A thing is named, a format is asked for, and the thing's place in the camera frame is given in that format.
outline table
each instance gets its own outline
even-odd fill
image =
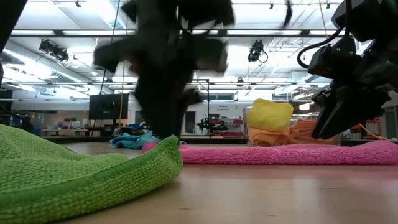
[[[108,143],[67,144],[118,152]],[[185,165],[171,184],[63,224],[395,224],[398,166]]]
[[[56,136],[59,136],[60,132],[75,132],[75,134],[81,135],[82,133],[86,133],[87,129],[43,129],[42,130],[47,136],[48,133],[54,132]]]

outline orange cloth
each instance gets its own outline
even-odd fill
[[[254,146],[278,146],[287,144],[287,137],[289,135],[289,129],[286,128],[281,133],[275,133],[265,130],[260,130],[252,127],[248,127],[249,140]]]
[[[287,140],[289,144],[334,144],[334,139],[314,139],[311,137],[315,129],[316,121],[298,120],[290,127],[290,134]]]

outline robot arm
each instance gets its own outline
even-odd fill
[[[322,108],[315,139],[328,139],[354,125],[381,116],[383,104],[391,98],[388,91],[398,89],[398,7],[395,0],[345,0],[332,17],[345,36],[335,45],[326,45],[314,53],[309,65],[298,63],[308,73],[331,78],[330,89],[321,91],[313,101]],[[356,54],[354,38],[373,40],[362,55]]]

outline towel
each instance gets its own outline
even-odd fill
[[[284,133],[289,127],[293,106],[289,103],[276,103],[256,99],[246,113],[247,127],[273,133]]]
[[[0,223],[47,223],[95,212],[160,187],[182,168],[177,137],[135,159],[87,156],[0,125]]]
[[[159,142],[160,140],[153,137],[149,132],[141,136],[131,136],[128,133],[124,133],[122,136],[110,140],[110,143],[118,148],[142,149],[145,143],[152,141]]]
[[[290,134],[287,142],[289,144],[335,144],[336,138],[323,140],[311,137],[316,124],[315,120],[298,120],[289,128]]]
[[[155,144],[146,144],[142,152]],[[343,147],[319,144],[294,144],[275,147],[180,146],[184,164],[267,164],[267,165],[395,165],[398,145],[374,141]]]
[[[248,127],[248,136],[250,142],[254,146],[278,146],[287,144],[287,136],[289,129],[285,128],[282,133],[274,133],[270,131],[260,130]]]

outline spotlight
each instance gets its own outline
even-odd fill
[[[67,62],[69,60],[69,54],[66,49],[61,49],[59,46],[50,43],[48,40],[42,40],[39,50],[55,57],[60,62]]]
[[[267,56],[267,59],[265,61],[260,61],[261,54],[265,54]],[[262,40],[256,40],[254,42],[253,46],[250,48],[250,52],[248,55],[248,61],[249,62],[260,61],[261,63],[265,63],[268,61],[268,55],[264,51],[264,44],[262,43]]]
[[[242,78],[238,78],[237,83],[243,83],[243,79]]]

